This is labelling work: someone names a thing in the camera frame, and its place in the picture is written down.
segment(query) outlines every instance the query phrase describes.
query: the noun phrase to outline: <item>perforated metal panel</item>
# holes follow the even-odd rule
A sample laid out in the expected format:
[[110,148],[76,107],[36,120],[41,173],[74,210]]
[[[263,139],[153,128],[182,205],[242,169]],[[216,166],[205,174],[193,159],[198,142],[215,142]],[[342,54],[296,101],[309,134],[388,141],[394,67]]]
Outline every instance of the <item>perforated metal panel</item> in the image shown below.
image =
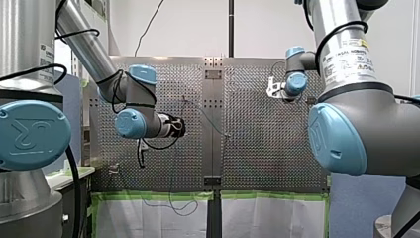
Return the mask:
[[[310,106],[305,100],[324,88],[315,73],[309,74],[309,88],[298,102],[284,103],[265,94],[275,59],[223,59],[217,69],[223,78],[214,81],[205,79],[209,61],[204,59],[114,58],[114,62],[124,69],[135,63],[155,67],[157,111],[182,113],[187,135],[168,150],[146,152],[146,168],[140,169],[136,142],[120,138],[111,106],[93,100],[91,155],[100,162],[92,180],[95,191],[202,190],[204,176],[217,175],[221,167],[222,189],[326,191],[327,174],[313,159],[306,130]],[[274,75],[282,79],[284,74],[281,63]],[[187,104],[182,112],[182,96],[201,105],[215,126],[230,136],[216,137],[215,130],[208,133],[211,126],[195,106]],[[161,147],[171,140],[150,142]],[[117,164],[118,172],[110,174]]]
[[[224,61],[224,129],[231,137],[223,143],[223,189],[262,189],[322,192],[326,173],[312,156],[307,136],[310,106],[307,96],[324,88],[309,73],[309,88],[296,103],[266,96],[273,60]],[[274,71],[285,75],[284,62]]]
[[[114,59],[119,68],[128,69],[131,64],[143,63],[157,70],[157,112],[182,116],[186,122],[187,134],[167,150],[145,152],[146,167],[141,169],[137,159],[137,142],[117,135],[111,105],[100,102],[97,108],[100,129],[97,133],[102,165],[93,177],[94,190],[202,190],[201,114],[190,104],[185,105],[181,101],[183,96],[197,103],[201,101],[202,61],[203,59]],[[153,139],[149,142],[156,147],[164,147],[173,140]],[[110,174],[110,166],[116,164],[119,164],[118,172]]]

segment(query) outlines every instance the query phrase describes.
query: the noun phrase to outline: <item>silver cylinder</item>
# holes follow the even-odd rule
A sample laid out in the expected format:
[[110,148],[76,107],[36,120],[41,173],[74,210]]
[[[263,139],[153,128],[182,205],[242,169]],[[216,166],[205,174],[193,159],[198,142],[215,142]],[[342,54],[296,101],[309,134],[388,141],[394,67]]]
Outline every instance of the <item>silver cylinder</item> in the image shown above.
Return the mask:
[[[54,63],[54,0],[0,0],[0,75]],[[60,95],[53,68],[0,82],[0,89]]]
[[[420,190],[407,185],[392,213],[392,237],[419,211],[419,204]],[[417,222],[404,237],[419,238],[420,223]]]
[[41,169],[0,173],[0,218],[43,207],[51,195]]
[[0,218],[1,237],[33,238],[62,236],[62,196],[53,192],[45,205]]
[[[60,10],[57,27],[62,35],[90,29],[89,23],[74,0],[68,0]],[[114,66],[111,58],[94,33],[82,33],[68,37],[65,40],[95,82],[108,78],[117,72],[116,66]],[[115,83],[114,79],[116,78],[117,76],[98,85],[102,96],[109,102],[112,101],[114,94],[113,83]],[[125,101],[125,89],[121,89],[125,88],[125,85],[126,79],[124,77],[124,80],[120,83],[120,89],[116,91],[117,98],[121,99],[121,101]]]
[[[337,27],[361,20],[356,0],[312,0],[310,9],[318,47]],[[322,49],[319,62],[325,92],[347,84],[376,81],[363,26],[349,26],[335,34]]]

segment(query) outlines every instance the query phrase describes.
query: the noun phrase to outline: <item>metal frame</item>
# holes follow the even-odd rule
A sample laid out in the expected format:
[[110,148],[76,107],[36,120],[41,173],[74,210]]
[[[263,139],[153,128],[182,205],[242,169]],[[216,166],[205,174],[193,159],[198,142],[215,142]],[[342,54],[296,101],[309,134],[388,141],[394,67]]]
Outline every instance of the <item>metal frame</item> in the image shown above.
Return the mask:
[[[274,62],[278,61],[279,59],[226,59],[226,58],[125,58],[125,57],[113,57],[113,62],[118,67],[127,67],[127,65],[130,64],[148,64],[148,65],[156,65],[156,66],[177,66],[178,68],[183,68],[184,66],[190,66],[190,65],[197,65],[197,70],[200,70],[200,78],[197,78],[197,80],[201,80],[201,87],[197,87],[194,89],[201,88],[201,92],[194,91],[196,95],[196,102],[200,101],[201,105],[200,107],[202,110],[206,113],[206,115],[209,117],[210,120],[213,121],[213,123],[216,125],[216,127],[219,128],[222,132],[229,134],[232,133],[229,130],[232,128],[227,128],[228,126],[233,125],[235,121],[233,121],[232,115],[229,115],[227,112],[232,109],[232,106],[236,107],[237,105],[233,105],[232,103],[237,103],[237,101],[232,101],[230,98],[231,88],[229,88],[229,85],[232,83],[235,83],[236,86],[238,86],[238,92],[241,93],[241,90],[247,90],[251,91],[253,93],[260,93],[261,95],[255,95],[258,98],[262,98],[261,101],[262,106],[276,106],[274,109],[281,110],[278,111],[264,111],[263,113],[269,113],[264,116],[274,117],[272,120],[269,120],[266,122],[267,125],[277,125],[278,123],[279,127],[296,127],[298,126],[299,132],[304,133],[302,135],[295,135],[299,140],[298,142],[307,142],[306,139],[306,116],[307,112],[309,111],[310,105],[307,105],[303,101],[299,102],[298,105],[292,105],[292,104],[286,104],[284,102],[281,102],[280,100],[271,100],[264,95],[264,90],[266,87],[266,79],[269,73],[269,70]],[[170,68],[165,69],[168,75],[171,74]],[[220,77],[214,76],[217,75],[213,72],[220,72]],[[232,81],[235,73],[244,73],[244,76],[242,77],[242,74],[240,75],[241,78],[235,79],[237,81]],[[251,79],[247,79],[249,76],[247,73],[250,73],[250,77],[255,77]],[[281,79],[284,76],[284,64],[280,64],[274,71],[274,74],[276,78]],[[316,74],[309,74],[310,77],[310,92],[316,92],[321,93],[323,90],[324,85],[322,83],[319,83],[318,76]],[[252,88],[250,90],[249,88],[246,88],[246,84],[250,82],[257,81],[258,84],[256,86],[258,88]],[[90,111],[90,126],[91,126],[91,161],[92,165],[99,167],[98,171],[101,171],[102,169],[105,170],[104,172],[108,174],[109,168],[101,168],[102,161],[101,161],[101,151],[100,151],[100,144],[98,140],[98,133],[101,133],[100,131],[100,115],[98,112],[98,107],[101,106],[101,100],[98,98],[96,93],[96,87],[91,86],[90,88],[91,94],[94,95],[93,98],[91,98],[91,111]],[[165,95],[159,95],[157,94],[157,97],[164,98]],[[279,121],[277,122],[275,117],[278,117],[281,114],[284,113],[290,113],[290,115],[285,115],[280,117]],[[247,168],[247,171],[245,171],[245,174],[247,176],[243,176],[241,171],[234,171],[234,173],[238,173],[236,175],[234,174],[228,174],[228,171],[232,171],[232,165],[230,167],[223,165],[226,162],[229,162],[229,153],[232,155],[232,153],[235,153],[235,151],[229,151],[232,148],[229,148],[229,144],[232,143],[232,141],[229,141],[230,138],[221,135],[218,133],[216,129],[214,129],[210,123],[208,123],[206,117],[201,114],[201,144],[202,144],[202,161],[201,161],[201,174],[202,177],[200,180],[202,181],[201,185],[194,185],[188,187],[173,187],[171,191],[193,191],[193,190],[219,190],[219,189],[235,189],[235,190],[249,190],[249,189],[259,189],[259,190],[274,190],[274,191],[292,191],[292,192],[303,192],[303,193],[321,193],[321,192],[328,192],[327,187],[327,172],[321,169],[321,167],[316,163],[315,160],[312,160],[312,155],[310,152],[310,148],[308,144],[304,144],[299,146],[296,150],[294,150],[291,154],[287,154],[287,158],[285,160],[288,160],[287,166],[289,166],[289,170],[294,169],[300,169],[300,174],[283,174],[281,171],[277,172],[268,172],[267,175],[265,175],[264,178],[261,178],[259,180],[258,185],[256,183],[247,183],[247,181],[255,181],[256,177],[254,177],[253,173],[249,171],[250,168]],[[244,120],[240,120],[238,118],[234,118],[234,120],[238,120],[241,123],[244,123]],[[246,122],[248,127],[253,127],[253,118],[248,120]],[[271,146],[285,146],[285,141],[281,140],[287,140],[287,136],[284,135],[284,137],[281,138],[281,135],[277,135],[276,138],[272,140],[278,140],[278,143],[272,144]],[[132,145],[132,141],[126,140],[127,146]],[[255,163],[256,168],[263,169],[263,163],[264,163],[264,155],[265,153],[256,154],[260,156],[257,158]],[[282,161],[281,155],[278,156],[278,161]],[[235,167],[235,170],[241,169],[241,164],[233,164]],[[276,167],[276,169],[281,169],[282,165],[279,165]],[[235,177],[238,183],[231,183],[229,182],[229,179],[231,177]],[[209,184],[208,182],[217,182],[220,181],[221,184]],[[290,182],[285,183],[288,186],[281,186],[282,182],[287,182],[287,180],[295,179],[296,183]],[[143,189],[153,189],[156,191],[168,191],[167,187],[160,186],[160,187],[144,187]]]
[[[253,80],[256,80],[258,84],[258,88],[253,88],[254,92],[260,93],[262,95],[262,98],[264,100],[262,101],[262,104],[266,103],[268,100],[270,104],[277,105],[277,109],[279,108],[281,113],[290,113],[290,115],[287,114],[287,116],[283,116],[283,120],[278,122],[279,126],[293,126],[294,124],[292,122],[296,121],[295,124],[305,127],[304,131],[306,131],[306,116],[309,111],[309,107],[311,103],[313,103],[312,98],[308,96],[308,94],[305,94],[305,97],[307,97],[307,102],[301,101],[298,105],[285,105],[284,102],[281,100],[273,100],[268,99],[268,97],[265,94],[265,88],[267,86],[267,78],[268,73],[271,68],[271,66],[276,62],[279,61],[279,59],[226,59],[226,58],[213,58],[213,57],[207,57],[207,58],[123,58],[123,57],[113,57],[113,62],[120,68],[125,68],[127,65],[130,64],[148,64],[148,65],[156,65],[157,67],[169,65],[169,68],[164,68],[164,73],[171,73],[171,66],[174,66],[176,68],[183,68],[184,66],[189,67],[191,65],[197,65],[197,70],[200,71],[199,75],[197,75],[196,81],[200,80],[201,85],[198,87],[194,87],[192,90],[199,88],[199,92],[193,92],[195,93],[195,101],[200,103],[201,110],[207,115],[207,117],[214,123],[216,127],[218,127],[218,130],[221,130],[224,134],[221,135],[218,130],[213,128],[213,126],[207,121],[206,116],[203,114],[200,114],[197,118],[199,118],[200,124],[200,130],[194,131],[196,128],[194,127],[191,131],[187,128],[187,136],[188,133],[201,133],[201,154],[199,155],[201,157],[201,178],[199,178],[200,185],[191,186],[191,187],[178,187],[174,186],[173,189],[167,189],[167,187],[164,186],[156,186],[156,187],[143,187],[143,189],[146,190],[155,190],[155,191],[173,191],[173,192],[181,192],[181,191],[201,191],[201,190],[207,190],[207,191],[213,191],[214,197],[212,200],[208,201],[208,226],[207,226],[207,237],[209,238],[218,238],[222,237],[222,200],[221,200],[221,190],[222,189],[244,189],[244,190],[253,190],[253,189],[261,189],[261,190],[276,190],[276,191],[292,191],[292,192],[304,192],[304,193],[325,193],[329,192],[329,188],[327,187],[327,172],[322,170],[321,167],[313,160],[312,163],[305,163],[301,165],[296,165],[296,168],[308,168],[311,172],[315,171],[315,174],[318,175],[318,178],[315,178],[315,180],[305,180],[306,172],[307,170],[302,170],[302,174],[292,174],[293,176],[299,175],[299,178],[288,178],[283,176],[282,170],[272,173],[267,178],[263,178],[260,185],[256,185],[255,183],[246,183],[244,181],[247,180],[253,180],[256,179],[253,177],[253,173],[245,173],[244,176],[235,175],[235,179],[239,178],[239,183],[232,185],[231,183],[228,183],[226,179],[230,179],[230,175],[226,176],[227,170],[231,170],[232,167],[226,167],[224,165],[225,160],[229,159],[229,153],[232,154],[232,148],[229,148],[229,143],[231,143],[229,140],[231,139],[229,133],[230,128],[234,122],[230,121],[232,120],[232,115],[227,113],[227,110],[230,110],[232,107],[232,102],[230,101],[230,84],[231,83],[238,83],[242,87],[244,87],[242,84],[247,84],[249,82],[253,82]],[[232,78],[235,76],[235,73],[241,73],[244,71],[249,70],[251,75],[255,78],[247,79],[247,75],[244,75],[244,78],[239,78],[238,81],[232,81]],[[274,72],[277,79],[283,78],[285,74],[285,66],[284,64],[280,64],[279,67],[275,69]],[[309,74],[310,77],[310,84],[313,85],[313,88],[311,88],[311,92],[315,93],[321,93],[323,91],[324,85],[322,83],[318,82],[318,75],[316,74]],[[185,79],[184,77],[179,78],[180,82]],[[176,87],[174,84],[169,84],[166,86],[170,87]],[[95,181],[95,177],[103,177],[107,178],[110,182],[113,182],[117,186],[125,186],[126,182],[123,179],[123,166],[121,164],[127,163],[127,158],[121,158],[121,163],[114,163],[112,165],[106,164],[106,162],[102,161],[101,158],[101,145],[100,140],[98,138],[98,133],[103,133],[101,131],[101,118],[103,116],[107,116],[106,114],[101,114],[100,107],[101,107],[101,100],[98,98],[96,93],[96,86],[90,87],[91,95],[94,95],[93,98],[91,98],[91,105],[90,105],[90,133],[91,133],[91,165],[97,167],[97,173],[93,176],[92,181],[92,189],[95,191],[95,183],[98,183],[98,180]],[[157,98],[162,100],[167,95],[159,95],[159,84],[157,85]],[[174,93],[171,88],[168,89],[168,91],[163,91],[163,93]],[[290,108],[294,108],[296,106],[301,107],[299,110],[295,109],[294,111],[287,111],[290,110]],[[185,116],[191,116],[194,115],[194,113],[200,113],[200,112],[191,112],[188,111],[185,114]],[[275,116],[278,116],[278,112],[272,111],[274,116],[274,122],[276,122]],[[248,118],[247,125],[245,126],[253,126],[253,118]],[[299,134],[297,135],[300,140],[307,141],[306,134]],[[282,146],[285,142],[281,141],[281,138],[278,137],[280,140],[280,145]],[[124,141],[125,146],[133,146],[133,143],[129,141]],[[112,142],[107,143],[107,146],[113,147],[114,145],[121,143],[121,142]],[[311,157],[309,145],[305,144],[299,147],[297,150],[303,150],[301,153],[298,153],[295,156],[296,159],[298,157],[304,157],[306,160],[308,157]],[[167,154],[161,154],[161,166],[167,167],[166,159]],[[131,160],[131,163],[135,160],[134,158],[128,158],[128,160]],[[296,160],[297,163],[306,162],[304,160]],[[256,168],[261,168],[261,161],[255,161]],[[241,164],[235,165],[235,170],[241,168]],[[142,171],[139,171],[135,174],[139,177],[144,176],[146,173],[143,173]],[[183,174],[177,174],[174,175],[175,177],[183,177]],[[131,176],[128,179],[136,179],[133,177],[133,173],[131,173]],[[298,180],[296,187],[280,187],[275,185],[276,182],[281,183],[283,180]],[[163,183],[165,182],[164,179],[160,179],[157,182]],[[104,184],[103,187],[111,187],[109,184]]]

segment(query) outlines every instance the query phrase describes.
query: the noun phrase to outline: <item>robotic arm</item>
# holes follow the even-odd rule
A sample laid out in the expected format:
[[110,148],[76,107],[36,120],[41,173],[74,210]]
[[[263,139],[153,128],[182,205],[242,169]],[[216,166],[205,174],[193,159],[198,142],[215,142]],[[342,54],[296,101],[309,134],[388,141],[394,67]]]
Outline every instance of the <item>robotic arm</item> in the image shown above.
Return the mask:
[[[315,158],[335,173],[406,176],[407,187],[392,214],[392,236],[408,231],[407,237],[420,237],[420,108],[397,103],[392,88],[377,80],[365,37],[366,21],[387,0],[296,2],[305,4],[312,18],[315,66],[326,85],[309,114]],[[299,73],[313,69],[302,57],[287,58],[286,64],[287,70],[297,65]]]
[[[58,11],[57,28],[62,35],[90,29],[74,0],[67,0]],[[99,39],[93,34],[66,38],[98,85],[98,94],[109,103],[126,103],[118,113],[116,129],[125,138],[181,137],[185,124],[181,118],[155,113],[156,71],[145,65],[132,65],[123,73],[117,70]]]

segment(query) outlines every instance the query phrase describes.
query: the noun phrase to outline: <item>cable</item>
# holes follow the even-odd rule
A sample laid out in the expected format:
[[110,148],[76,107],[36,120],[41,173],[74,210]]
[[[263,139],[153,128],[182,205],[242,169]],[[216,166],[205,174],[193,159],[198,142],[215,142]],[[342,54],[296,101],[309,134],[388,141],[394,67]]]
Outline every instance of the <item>cable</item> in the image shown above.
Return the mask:
[[[184,104],[182,105],[182,108],[181,108],[181,115],[180,115],[181,118],[183,116],[183,112],[184,112],[185,106],[186,106],[186,103],[184,102]],[[173,174],[174,174],[174,170],[175,170],[175,159],[176,158],[178,158],[178,148],[175,145],[175,156],[172,159],[172,166],[171,166],[172,167],[172,170],[171,170],[171,175],[170,175],[169,204],[170,204],[170,207],[172,208],[173,212],[175,212],[176,215],[182,216],[182,217],[186,217],[186,216],[192,215],[198,209],[198,201],[196,201],[194,199],[193,201],[190,201],[186,205],[183,206],[183,208],[185,208],[185,207],[187,207],[187,205],[189,205],[191,203],[195,203],[194,209],[191,212],[187,213],[187,214],[181,214],[181,213],[179,213],[178,212],[178,209],[176,209],[176,207],[173,206],[173,202],[172,202],[172,189],[173,189]]]
[[142,39],[143,39],[143,37],[146,35],[146,33],[148,32],[149,28],[151,27],[151,24],[152,24],[152,22],[153,22],[153,20],[154,20],[155,16],[157,15],[158,10],[160,9],[160,6],[161,6],[161,4],[163,3],[163,1],[164,1],[164,0],[161,0],[161,1],[160,1],[160,3],[157,5],[157,9],[155,10],[154,15],[153,15],[153,16],[151,17],[151,19],[149,20],[148,26],[146,27],[146,29],[145,29],[145,31],[143,32],[143,34],[140,36],[140,38],[139,38],[139,43],[138,43],[138,45],[137,45],[136,51],[134,52],[134,56],[135,56],[135,57],[137,56],[137,52],[139,51],[140,44],[142,43]]
[[137,85],[139,85],[140,87],[142,87],[153,99],[154,99],[154,104],[157,104],[157,102],[158,102],[158,99],[157,99],[157,97],[155,96],[155,94],[150,90],[150,89],[148,89],[146,86],[144,86],[144,85],[142,85],[140,82],[138,82],[137,80],[135,80],[133,77],[132,77],[132,75],[129,73],[129,72],[126,72],[126,75],[133,81],[133,82],[135,82]]
[[275,68],[275,66],[276,65],[278,65],[279,63],[281,63],[281,62],[284,62],[284,60],[279,60],[279,61],[276,61],[273,65],[272,65],[272,67],[271,67],[271,71],[269,72],[269,76],[274,76],[274,68]]
[[54,84],[59,84],[67,76],[67,68],[64,65],[59,64],[59,63],[51,63],[51,64],[48,64],[48,65],[37,66],[37,67],[29,68],[29,69],[26,69],[26,70],[23,70],[23,71],[18,71],[18,72],[15,72],[15,73],[11,73],[9,75],[5,75],[5,76],[0,77],[0,81],[12,79],[12,78],[15,78],[15,77],[20,77],[20,76],[23,76],[23,75],[26,75],[26,74],[34,73],[34,72],[45,70],[45,69],[52,68],[52,67],[59,67],[63,70],[61,76],[54,82]]
[[83,34],[83,33],[88,33],[88,32],[94,32],[96,37],[99,37],[99,35],[101,34],[99,32],[99,30],[97,29],[87,29],[87,30],[82,30],[82,31],[78,31],[78,32],[73,32],[73,33],[69,33],[69,34],[65,34],[65,35],[60,35],[59,31],[58,31],[58,19],[59,19],[59,14],[61,13],[62,8],[64,7],[64,4],[67,2],[67,0],[61,0],[58,3],[58,6],[55,10],[55,33],[57,35],[57,37],[55,37],[56,40],[61,40],[63,43],[67,44],[67,42],[64,40],[64,38],[68,38],[68,37],[72,37],[72,36],[76,36],[79,34]]
[[178,141],[179,137],[176,137],[169,145],[165,146],[165,147],[156,147],[156,146],[152,146],[151,144],[149,144],[146,140],[143,140],[143,142],[150,148],[157,150],[157,151],[164,151],[166,149],[169,149],[170,147],[172,147],[173,145],[175,145],[175,143]]
[[200,105],[198,105],[197,103],[187,100],[187,99],[182,99],[182,101],[187,102],[187,103],[191,103],[192,105],[194,105],[202,114],[203,116],[207,119],[207,121],[211,124],[211,126],[214,128],[214,130],[217,131],[217,133],[219,133],[222,136],[225,137],[230,137],[231,135],[229,134],[225,134],[223,133],[215,124],[214,122],[207,116],[207,114],[204,112],[204,110],[200,107]]
[[[184,109],[185,109],[185,104],[186,103],[184,103],[183,105],[182,105],[182,109],[181,109],[181,115],[180,115],[180,117],[182,117],[183,116],[183,111],[184,111]],[[140,144],[140,140],[138,141],[138,147],[137,147],[137,157],[138,157],[138,160],[139,160],[139,165],[140,165],[140,167],[141,168],[143,168],[144,167],[144,161],[143,161],[143,159],[144,159],[144,156],[143,156],[143,154],[141,153],[141,152],[139,152],[139,150],[140,150],[140,148],[141,148],[141,144]],[[177,150],[177,147],[175,147],[175,158],[177,158],[177,153],[178,153],[178,150]],[[142,201],[143,201],[143,203],[146,205],[146,206],[149,206],[149,207],[168,207],[168,208],[171,208],[172,210],[173,210],[173,212],[175,212],[175,214],[176,215],[178,215],[178,216],[189,216],[189,215],[191,215],[192,213],[194,213],[197,209],[198,209],[198,202],[196,201],[196,200],[192,200],[192,201],[189,201],[189,202],[187,202],[185,205],[183,205],[182,207],[180,207],[180,208],[178,208],[178,207],[174,207],[173,206],[173,202],[172,202],[172,197],[171,197],[171,194],[172,194],[172,189],[173,189],[173,170],[174,170],[174,168],[175,168],[175,165],[174,165],[174,162],[175,162],[175,159],[172,159],[172,165],[171,165],[171,175],[170,175],[170,184],[169,184],[169,192],[168,192],[168,196],[169,196],[169,205],[162,205],[162,204],[159,204],[159,205],[153,205],[153,204],[149,204],[149,203],[147,203],[146,202],[146,200],[142,197],[142,195],[140,195],[140,198],[142,199]],[[188,207],[190,204],[192,204],[192,203],[195,203],[195,207],[194,207],[194,209],[191,211],[191,212],[189,212],[189,213],[187,213],[187,214],[181,214],[181,213],[179,213],[178,211],[182,211],[182,210],[184,210],[186,207]]]
[[145,155],[143,150],[140,150],[142,145],[142,141],[139,139],[137,140],[137,161],[139,162],[140,169],[145,168]]
[[[62,8],[64,7],[64,4],[67,2],[67,0],[61,0],[58,3],[58,6],[56,7],[55,10],[55,33],[59,36],[59,31],[58,31],[58,19],[59,19],[59,14],[61,13]],[[67,44],[67,42],[64,39],[61,39],[61,41],[65,44]]]
[[74,184],[74,225],[73,225],[73,238],[79,238],[80,233],[80,223],[81,223],[81,188],[80,188],[80,178],[77,169],[77,161],[74,157],[71,147],[68,146],[65,150],[65,153],[68,157],[68,162],[70,163],[71,174],[73,176]]
[[401,96],[401,95],[394,95],[396,99],[404,100],[404,101],[410,101],[412,103],[420,104],[420,100],[412,97],[407,96]]
[[345,23],[343,25],[340,25],[340,26],[336,27],[327,36],[325,36],[324,39],[322,39],[321,43],[318,46],[318,50],[316,51],[316,54],[315,54],[315,64],[316,64],[318,74],[321,74],[320,73],[319,59],[321,57],[321,53],[322,53],[322,50],[324,49],[325,45],[327,45],[328,41],[330,41],[330,39],[332,37],[334,37],[338,32],[340,32],[341,30],[343,30],[346,27],[353,26],[353,25],[362,25],[364,27],[365,33],[368,31],[368,23],[366,23],[364,21],[352,21],[352,22],[348,22],[348,23]]
[[56,40],[62,40],[64,38],[68,38],[68,37],[72,37],[72,36],[76,36],[82,33],[89,33],[89,32],[93,32],[95,33],[96,37],[99,37],[99,35],[101,34],[97,29],[87,29],[87,30],[83,30],[83,31],[79,31],[79,32],[73,32],[73,33],[69,33],[69,34],[65,34],[65,35],[58,35],[58,37],[55,37]]
[[303,0],[302,5],[303,5],[303,11],[305,13],[306,23],[308,24],[309,28],[313,31],[314,26],[312,25],[312,22],[309,19],[308,0]]
[[420,220],[420,211],[417,212],[402,228],[396,233],[394,238],[402,238],[418,221]]
[[115,109],[115,99],[118,99],[118,101],[120,101],[120,102],[122,101],[122,100],[120,100],[120,98],[118,98],[118,96],[117,96],[117,90],[120,88],[120,83],[121,83],[121,80],[123,79],[124,71],[123,71],[122,69],[120,69],[120,70],[118,70],[115,74],[111,75],[111,77],[108,77],[108,78],[106,78],[106,79],[104,79],[104,80],[100,81],[99,83],[97,83],[97,84],[99,85],[100,83],[103,83],[103,82],[105,82],[105,81],[107,81],[107,80],[109,80],[109,79],[111,79],[111,78],[114,78],[114,76],[118,75],[118,73],[120,73],[120,76],[118,77],[118,79],[117,79],[117,80],[115,80],[115,81],[114,81],[114,88],[113,88],[112,101],[111,101],[112,111],[113,111],[115,114],[118,114],[118,113],[120,113],[122,110],[126,109],[126,106],[124,106],[124,108],[123,108],[123,109],[121,109],[120,111],[117,111],[117,109]]

